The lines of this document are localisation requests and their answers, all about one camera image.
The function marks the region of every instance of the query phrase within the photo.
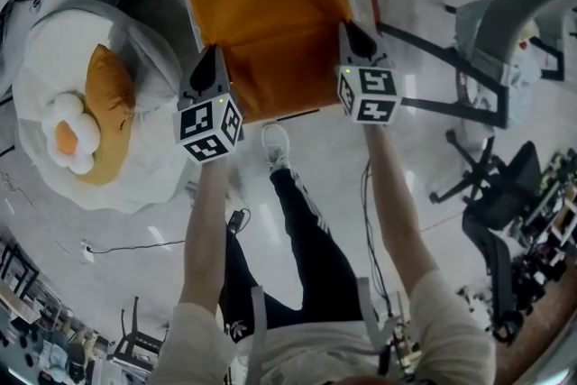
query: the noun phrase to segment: black leggings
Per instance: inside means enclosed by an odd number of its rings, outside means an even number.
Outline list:
[[[282,169],[272,173],[270,180],[285,215],[303,286],[303,304],[300,310],[294,310],[265,294],[267,327],[362,320],[353,269],[333,241],[300,178],[292,170]],[[227,233],[226,283],[219,305],[224,324],[236,342],[254,333],[251,289],[258,285],[241,245]]]

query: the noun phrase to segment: orange cushion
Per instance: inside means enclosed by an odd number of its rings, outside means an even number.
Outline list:
[[[100,128],[100,146],[94,154],[94,168],[78,178],[101,186],[118,177],[126,159],[135,106],[130,74],[104,45],[96,46],[88,64],[85,96],[86,112]]]
[[[338,24],[348,0],[190,0],[204,44],[224,50],[246,122],[338,102]]]
[[[61,121],[54,131],[56,148],[64,154],[74,154],[78,146],[78,137],[72,131],[67,122]]]

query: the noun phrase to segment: white floor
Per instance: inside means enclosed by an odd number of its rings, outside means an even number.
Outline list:
[[[470,1],[380,0],[380,14],[388,23],[448,46],[453,38],[453,17],[441,5]],[[369,1],[358,2],[363,14],[371,17]],[[165,29],[167,32],[160,32],[170,35],[167,25]],[[568,32],[575,29],[574,22],[568,25]],[[396,65],[407,75],[407,92],[445,101],[455,99],[454,76],[449,68],[392,39],[387,39],[387,44]],[[525,141],[532,140],[541,164],[545,165],[555,151],[577,146],[576,51],[577,40],[567,38],[567,82],[562,85],[539,82],[527,122],[498,134],[496,152],[501,158],[509,160]],[[13,120],[7,119],[12,108],[2,110],[0,151],[14,132]],[[444,141],[444,132],[458,127],[459,122],[420,111],[402,111],[390,130],[417,202],[421,229],[449,283],[458,289],[482,279],[484,263],[461,231],[463,203],[455,199],[433,206],[428,194],[459,178],[463,165]],[[368,275],[360,200],[361,173],[367,160],[362,130],[350,124],[339,107],[283,125],[291,137],[291,164],[357,274]],[[252,220],[239,239],[256,279],[272,296],[298,307],[302,288],[284,233],[279,203],[268,181],[260,125],[245,127],[245,134],[246,140],[233,163]],[[182,246],[97,255],[95,263],[87,263],[80,252],[80,243],[88,239],[102,249],[150,244],[158,238],[156,231],[162,240],[183,239],[190,212],[188,197],[184,193],[176,195],[167,204],[148,207],[135,215],[109,210],[86,212],[50,191],[22,150],[1,159],[0,172],[9,175],[12,189],[18,188],[11,191],[0,182],[0,226],[11,229],[76,315],[109,339],[118,340],[120,310],[129,308],[133,297],[139,296],[143,330],[162,337],[161,325],[170,319],[182,283]],[[231,208],[241,203],[235,199]],[[370,207],[376,224],[372,204]],[[401,290],[389,257],[381,249],[379,257],[389,291]]]

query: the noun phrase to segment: fried egg plush toy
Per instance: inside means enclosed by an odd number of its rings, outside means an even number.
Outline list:
[[[48,106],[45,117],[42,130],[52,160],[77,175],[91,171],[94,153],[100,145],[100,129],[84,112],[80,98],[70,93],[58,95]]]

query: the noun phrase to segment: white sneaker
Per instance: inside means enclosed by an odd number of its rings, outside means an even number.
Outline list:
[[[266,160],[270,164],[270,173],[288,169],[289,165],[289,134],[277,123],[266,124],[261,130],[262,147]]]

